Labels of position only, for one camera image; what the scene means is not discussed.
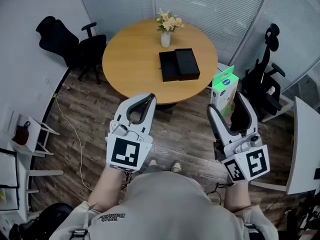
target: sleeve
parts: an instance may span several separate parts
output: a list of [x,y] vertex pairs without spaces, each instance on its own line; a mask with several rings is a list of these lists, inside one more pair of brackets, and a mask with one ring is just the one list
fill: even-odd
[[84,229],[87,214],[87,226],[90,226],[91,220],[101,212],[95,209],[89,210],[89,207],[90,205],[86,201],[77,206],[64,220],[64,222],[55,230],[55,232],[53,232],[49,240],[69,240],[74,230]]
[[259,205],[240,210],[235,215],[241,218],[244,223],[255,225],[256,229],[263,234],[265,240],[279,239],[276,227],[265,217]]

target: gray shirt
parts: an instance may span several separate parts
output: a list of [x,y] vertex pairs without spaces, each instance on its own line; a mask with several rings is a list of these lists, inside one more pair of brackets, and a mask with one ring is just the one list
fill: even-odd
[[244,223],[254,224],[266,240],[278,232],[259,206],[233,214],[213,205],[193,179],[162,171],[142,174],[129,184],[123,202],[100,213],[83,202],[50,240],[69,240],[87,228],[91,240],[249,240]]

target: white vase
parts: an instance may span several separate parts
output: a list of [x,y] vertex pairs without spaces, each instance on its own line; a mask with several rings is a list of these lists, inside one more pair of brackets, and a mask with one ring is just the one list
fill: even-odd
[[161,33],[161,45],[164,48],[168,48],[170,45],[170,34],[169,31],[164,31]]

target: desk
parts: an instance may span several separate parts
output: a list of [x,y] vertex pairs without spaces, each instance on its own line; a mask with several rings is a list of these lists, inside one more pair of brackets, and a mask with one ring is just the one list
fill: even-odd
[[[157,104],[172,104],[197,95],[212,81],[218,65],[216,49],[207,36],[190,24],[171,34],[170,46],[161,46],[155,19],[129,25],[105,48],[102,67],[111,84],[122,95],[153,93]],[[200,70],[197,80],[162,81],[159,52],[192,48]]]
[[263,188],[297,194],[319,188],[314,179],[320,168],[320,114],[298,97],[294,98],[294,147],[291,169],[286,186],[252,181]]

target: chair armrest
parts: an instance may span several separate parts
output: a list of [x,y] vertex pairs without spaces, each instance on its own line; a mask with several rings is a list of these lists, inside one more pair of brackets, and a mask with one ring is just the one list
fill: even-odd
[[83,28],[81,28],[81,31],[90,29],[90,28],[92,28],[92,27],[95,27],[96,25],[97,25],[96,22],[92,22],[92,23],[90,23],[90,24],[88,24],[88,25],[85,25]]
[[279,67],[277,66],[275,63],[271,64],[271,67],[273,67],[273,69],[271,71],[269,71],[268,73],[266,73],[268,76],[273,75],[274,73],[280,73],[284,78],[286,77],[286,73]]
[[273,98],[270,94],[266,93],[265,96],[266,100],[268,102],[270,102],[278,111],[280,111],[282,109],[281,104],[275,100],[275,98]]

